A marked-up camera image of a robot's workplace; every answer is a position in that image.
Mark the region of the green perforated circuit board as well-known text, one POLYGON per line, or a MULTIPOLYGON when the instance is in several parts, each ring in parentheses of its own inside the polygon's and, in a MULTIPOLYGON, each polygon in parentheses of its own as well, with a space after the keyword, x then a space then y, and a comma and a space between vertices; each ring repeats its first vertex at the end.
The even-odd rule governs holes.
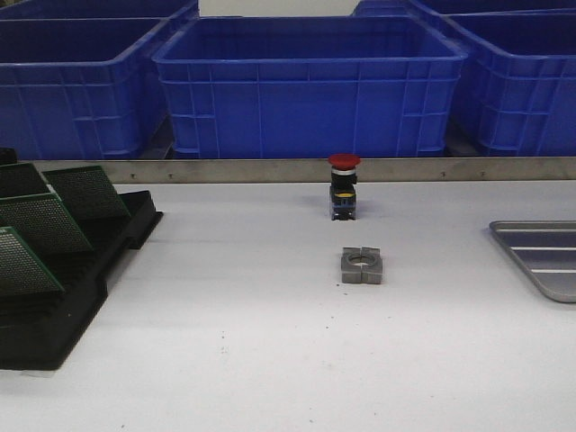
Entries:
POLYGON ((65 290, 29 245, 12 227, 1 228, 1 299, 65 290))
POLYGON ((55 193, 1 199, 1 220, 40 255, 93 251, 93 246, 55 193))
POLYGON ((45 194, 47 187, 32 163, 1 165, 1 197, 9 198, 32 194, 45 194))
POLYGON ((81 166, 42 173, 77 221, 131 216, 100 166, 81 166))

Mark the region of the silver metal tray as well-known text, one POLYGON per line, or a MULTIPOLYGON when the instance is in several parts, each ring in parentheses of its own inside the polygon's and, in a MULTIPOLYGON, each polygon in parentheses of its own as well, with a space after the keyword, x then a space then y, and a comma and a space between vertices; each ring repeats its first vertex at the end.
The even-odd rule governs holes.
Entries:
POLYGON ((490 232, 542 295, 575 302, 573 220, 497 220, 490 232))

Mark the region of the black slotted board rack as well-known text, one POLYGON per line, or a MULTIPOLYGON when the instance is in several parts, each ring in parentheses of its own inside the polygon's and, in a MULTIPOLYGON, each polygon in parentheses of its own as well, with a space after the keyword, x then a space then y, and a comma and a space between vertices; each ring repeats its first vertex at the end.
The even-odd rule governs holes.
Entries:
MULTIPOLYGON (((12 148, 2 148, 1 165, 23 163, 12 148)), ((141 248, 163 214, 148 191, 118 193, 127 218, 76 220, 93 251, 40 255, 64 288, 49 293, 1 299, 1 366, 7 370, 58 369, 108 296, 107 278, 122 254, 141 248)))

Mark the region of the red emergency stop button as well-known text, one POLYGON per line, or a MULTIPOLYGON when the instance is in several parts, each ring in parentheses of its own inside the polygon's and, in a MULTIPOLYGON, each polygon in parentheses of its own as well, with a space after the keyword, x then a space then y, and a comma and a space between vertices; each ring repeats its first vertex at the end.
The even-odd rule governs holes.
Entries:
POLYGON ((328 162, 331 165, 331 219, 353 221, 356 218, 356 168, 361 158, 354 154, 337 153, 329 156, 328 162))

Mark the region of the grey metal clamp block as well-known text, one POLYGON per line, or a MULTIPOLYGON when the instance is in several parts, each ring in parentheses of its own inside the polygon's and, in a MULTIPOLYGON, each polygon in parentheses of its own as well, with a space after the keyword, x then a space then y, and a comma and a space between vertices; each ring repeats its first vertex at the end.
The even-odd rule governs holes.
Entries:
POLYGON ((383 258, 377 247, 344 247, 340 260, 343 284, 381 284, 383 258))

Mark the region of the blue plastic crate centre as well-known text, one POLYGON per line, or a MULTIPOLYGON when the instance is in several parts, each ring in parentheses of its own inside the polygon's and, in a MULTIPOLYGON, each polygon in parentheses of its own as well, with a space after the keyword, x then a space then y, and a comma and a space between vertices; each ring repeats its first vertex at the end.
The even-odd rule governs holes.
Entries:
POLYGON ((154 55, 182 158, 435 156, 464 51, 422 21, 220 17, 154 55))

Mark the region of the blue plastic crate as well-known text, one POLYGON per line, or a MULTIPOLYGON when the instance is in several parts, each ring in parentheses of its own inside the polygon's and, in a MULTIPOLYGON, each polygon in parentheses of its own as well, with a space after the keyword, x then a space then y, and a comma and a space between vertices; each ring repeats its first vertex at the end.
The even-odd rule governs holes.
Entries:
POLYGON ((154 55, 182 158, 435 156, 464 51, 422 21, 220 17, 154 55))
POLYGON ((21 159, 135 158, 167 116, 166 19, 3 20, 1 144, 21 159))
POLYGON ((486 156, 575 154, 574 13, 453 14, 468 54, 451 118, 486 156))

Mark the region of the blue crate back right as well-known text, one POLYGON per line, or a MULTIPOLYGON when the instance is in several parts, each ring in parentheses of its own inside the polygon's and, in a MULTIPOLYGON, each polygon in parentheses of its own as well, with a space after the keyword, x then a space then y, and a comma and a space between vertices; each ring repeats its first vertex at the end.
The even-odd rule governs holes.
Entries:
POLYGON ((424 1, 359 1, 353 16, 386 14, 546 13, 574 12, 572 0, 424 0, 424 1))

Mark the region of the blue plastic crate left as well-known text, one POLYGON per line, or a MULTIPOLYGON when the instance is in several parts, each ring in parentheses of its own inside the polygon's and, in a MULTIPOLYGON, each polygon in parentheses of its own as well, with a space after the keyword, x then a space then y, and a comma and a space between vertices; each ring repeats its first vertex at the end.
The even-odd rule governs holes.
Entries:
POLYGON ((166 19, 3 20, 1 144, 21 159, 135 158, 167 116, 166 19))

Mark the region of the blue plastic crate right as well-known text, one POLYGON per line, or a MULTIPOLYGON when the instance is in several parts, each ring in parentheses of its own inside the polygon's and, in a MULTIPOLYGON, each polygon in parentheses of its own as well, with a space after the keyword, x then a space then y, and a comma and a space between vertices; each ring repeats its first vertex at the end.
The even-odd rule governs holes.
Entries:
POLYGON ((468 54, 451 118, 486 156, 575 154, 574 13, 453 14, 468 54))

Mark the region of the blue crate back left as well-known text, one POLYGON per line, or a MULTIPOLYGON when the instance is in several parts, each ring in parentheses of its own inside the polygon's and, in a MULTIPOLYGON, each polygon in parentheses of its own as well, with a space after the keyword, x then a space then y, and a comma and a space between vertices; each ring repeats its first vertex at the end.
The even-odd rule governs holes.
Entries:
POLYGON ((105 19, 174 18, 194 15, 198 1, 21 1, 1 8, 1 18, 18 19, 105 19))

